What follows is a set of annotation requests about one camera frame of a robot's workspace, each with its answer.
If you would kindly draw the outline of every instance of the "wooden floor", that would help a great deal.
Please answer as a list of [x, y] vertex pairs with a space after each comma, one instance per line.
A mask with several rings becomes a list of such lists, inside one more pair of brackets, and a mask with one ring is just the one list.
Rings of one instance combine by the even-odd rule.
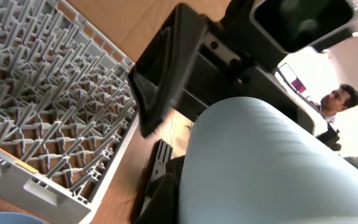
[[92, 223], [130, 223], [135, 198], [142, 186], [141, 175], [154, 143], [162, 138], [173, 146], [173, 157], [184, 155], [190, 136], [188, 125], [191, 121], [172, 111], [150, 138], [144, 139], [139, 131], [135, 132]]

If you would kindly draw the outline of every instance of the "man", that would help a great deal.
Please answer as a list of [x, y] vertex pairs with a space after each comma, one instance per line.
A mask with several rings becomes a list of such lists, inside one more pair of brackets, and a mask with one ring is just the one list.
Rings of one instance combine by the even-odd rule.
[[358, 105], [358, 91], [350, 85], [342, 84], [339, 89], [324, 96], [320, 104], [313, 103], [327, 123], [331, 123], [337, 113]]

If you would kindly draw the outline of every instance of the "black plastic part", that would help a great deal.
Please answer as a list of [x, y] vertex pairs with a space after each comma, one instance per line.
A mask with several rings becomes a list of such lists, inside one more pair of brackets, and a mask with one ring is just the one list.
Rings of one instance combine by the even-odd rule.
[[318, 136], [322, 143], [324, 143], [329, 148], [333, 148], [339, 140], [339, 130], [334, 129], [330, 124], [327, 124], [328, 130], [322, 135]]
[[168, 158], [171, 158], [173, 148], [171, 147], [171, 145], [169, 145], [167, 142], [165, 142], [162, 139], [158, 140], [153, 145], [150, 159], [146, 165], [146, 168], [142, 172], [142, 176], [140, 177], [138, 194], [136, 195], [134, 206], [132, 208], [131, 217], [130, 217], [131, 223], [134, 223], [135, 220], [138, 219], [142, 211], [142, 207], [145, 202], [145, 197], [147, 196], [147, 192], [149, 191], [148, 190], [149, 183], [156, 180], [156, 178], [154, 178], [155, 175], [153, 175], [154, 167], [158, 167], [158, 164], [165, 165], [167, 162], [170, 161], [170, 160], [165, 161], [160, 159], [161, 154], [166, 153], [167, 151], [169, 153]]
[[296, 52], [353, 18], [348, 1], [274, 0], [255, 10], [255, 20], [286, 52]]
[[178, 104], [206, 28], [206, 21], [194, 10], [177, 5], [128, 74], [143, 136], [152, 133]]
[[250, 21], [255, 0], [232, 0], [221, 20], [224, 34], [219, 36], [236, 54], [248, 55], [265, 71], [273, 72], [287, 54], [283, 53]]
[[317, 44], [314, 44], [313, 48], [318, 52], [321, 53], [323, 50], [328, 49], [348, 38], [353, 37], [353, 28], [348, 27], [344, 30], [339, 31], [338, 33], [324, 39]]

